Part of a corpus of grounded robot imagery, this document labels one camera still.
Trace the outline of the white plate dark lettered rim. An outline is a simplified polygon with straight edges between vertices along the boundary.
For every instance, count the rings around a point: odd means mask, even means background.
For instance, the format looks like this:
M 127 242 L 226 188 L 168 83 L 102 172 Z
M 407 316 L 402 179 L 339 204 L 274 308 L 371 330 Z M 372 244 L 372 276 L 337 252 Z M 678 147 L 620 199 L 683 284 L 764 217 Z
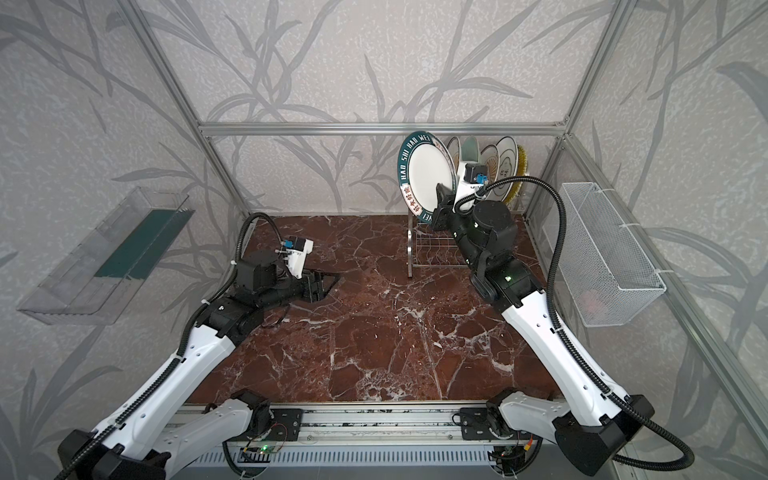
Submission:
M 437 185 L 456 189 L 456 167 L 446 146 L 426 131 L 411 133 L 397 156 L 397 179 L 409 211 L 430 223 L 438 205 Z

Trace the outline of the green flower plate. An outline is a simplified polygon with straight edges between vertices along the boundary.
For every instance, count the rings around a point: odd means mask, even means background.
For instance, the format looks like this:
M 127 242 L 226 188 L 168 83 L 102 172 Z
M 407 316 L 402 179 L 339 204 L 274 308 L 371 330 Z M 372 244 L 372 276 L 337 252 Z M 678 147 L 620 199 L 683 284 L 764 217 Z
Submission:
M 480 162 L 480 149 L 479 143 L 476 137 L 467 137 L 461 145 L 461 156 L 464 162 L 479 163 Z

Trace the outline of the large orange sunburst plate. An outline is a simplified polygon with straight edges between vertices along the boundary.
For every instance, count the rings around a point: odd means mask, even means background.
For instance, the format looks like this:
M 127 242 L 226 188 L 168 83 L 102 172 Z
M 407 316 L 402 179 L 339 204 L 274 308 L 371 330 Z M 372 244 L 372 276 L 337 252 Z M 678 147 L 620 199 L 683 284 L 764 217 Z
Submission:
M 454 164 L 454 171 L 457 172 L 459 164 L 462 161 L 461 142 L 457 136 L 453 136 L 447 143 L 447 150 Z

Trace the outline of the small orange sunburst plate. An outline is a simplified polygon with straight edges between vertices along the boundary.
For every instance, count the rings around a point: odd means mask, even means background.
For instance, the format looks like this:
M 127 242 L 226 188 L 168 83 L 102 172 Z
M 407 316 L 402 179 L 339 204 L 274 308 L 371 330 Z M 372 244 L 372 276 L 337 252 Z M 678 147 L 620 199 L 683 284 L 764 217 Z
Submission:
M 499 153 L 497 147 L 493 144 L 484 147 L 480 152 L 480 162 L 487 168 L 488 182 L 495 182 L 498 176 L 499 165 Z

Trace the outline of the yellow woven bamboo plate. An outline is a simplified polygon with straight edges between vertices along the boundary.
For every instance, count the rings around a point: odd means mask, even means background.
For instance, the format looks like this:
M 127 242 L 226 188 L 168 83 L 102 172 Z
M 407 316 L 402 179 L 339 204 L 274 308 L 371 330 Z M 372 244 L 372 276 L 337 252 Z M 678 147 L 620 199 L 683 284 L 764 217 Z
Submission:
M 528 160 L 527 153 L 522 145 L 517 145 L 517 168 L 515 176 L 524 176 L 528 174 Z M 522 189 L 522 182 L 515 182 L 512 184 L 511 189 L 505 199 L 507 205 L 511 205 L 513 201 L 519 196 Z

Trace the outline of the white plate green rim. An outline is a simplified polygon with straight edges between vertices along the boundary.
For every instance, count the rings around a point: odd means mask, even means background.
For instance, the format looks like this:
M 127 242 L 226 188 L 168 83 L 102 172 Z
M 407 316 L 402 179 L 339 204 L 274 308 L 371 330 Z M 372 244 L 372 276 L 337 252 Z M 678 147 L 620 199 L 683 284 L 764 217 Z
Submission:
M 498 153 L 496 181 L 515 176 L 518 170 L 518 145 L 510 136 L 502 137 L 496 143 Z M 492 190 L 489 197 L 496 201 L 505 201 L 514 184 L 507 183 Z

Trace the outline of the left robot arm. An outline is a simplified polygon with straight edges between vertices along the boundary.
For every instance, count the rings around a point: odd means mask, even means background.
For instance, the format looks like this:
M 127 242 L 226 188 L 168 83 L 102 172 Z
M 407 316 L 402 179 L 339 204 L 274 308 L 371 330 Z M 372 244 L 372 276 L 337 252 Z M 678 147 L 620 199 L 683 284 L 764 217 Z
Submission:
M 255 330 L 266 313 L 324 300 L 340 277 L 307 269 L 305 249 L 261 250 L 233 261 L 225 284 L 192 314 L 177 350 L 121 407 L 58 447 L 60 479 L 168 479 L 217 444 L 262 437 L 270 402 L 249 390 L 166 434 L 164 428 L 207 375 Z

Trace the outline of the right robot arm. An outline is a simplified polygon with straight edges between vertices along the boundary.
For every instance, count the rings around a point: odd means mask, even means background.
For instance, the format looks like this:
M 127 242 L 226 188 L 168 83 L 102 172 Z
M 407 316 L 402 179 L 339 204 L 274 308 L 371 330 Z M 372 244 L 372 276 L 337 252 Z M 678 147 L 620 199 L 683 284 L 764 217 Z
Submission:
M 470 269 L 479 295 L 527 342 L 555 380 L 563 399 L 542 400 L 522 392 L 499 394 L 487 408 L 504 436 L 525 431 L 556 444 L 581 473 L 595 475 L 641 429 L 602 393 L 569 353 L 572 346 L 609 392 L 645 417 L 654 415 L 642 395 L 630 395 L 597 364 L 567 325 L 548 311 L 548 296 L 528 266 L 515 257 L 517 226 L 498 201 L 480 201 L 466 216 L 454 212 L 454 192 L 437 184 L 431 226 L 449 231 Z

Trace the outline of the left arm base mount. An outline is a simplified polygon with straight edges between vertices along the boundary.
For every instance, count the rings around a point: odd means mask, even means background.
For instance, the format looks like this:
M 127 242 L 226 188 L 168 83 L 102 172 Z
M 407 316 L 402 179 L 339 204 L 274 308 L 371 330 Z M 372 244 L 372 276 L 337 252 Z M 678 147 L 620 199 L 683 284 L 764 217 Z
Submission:
M 267 420 L 257 420 L 250 430 L 234 437 L 233 441 L 296 442 L 303 414 L 300 408 L 272 409 Z

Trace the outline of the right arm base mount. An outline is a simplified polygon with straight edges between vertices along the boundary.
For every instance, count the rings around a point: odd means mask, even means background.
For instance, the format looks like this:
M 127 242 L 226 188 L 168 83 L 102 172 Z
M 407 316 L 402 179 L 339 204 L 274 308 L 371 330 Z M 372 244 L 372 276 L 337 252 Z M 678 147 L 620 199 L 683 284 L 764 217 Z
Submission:
M 504 420 L 500 406 L 503 400 L 517 393 L 507 388 L 488 400 L 483 407 L 463 407 L 454 412 L 451 421 L 461 429 L 463 440 L 538 440 L 525 430 L 514 430 Z

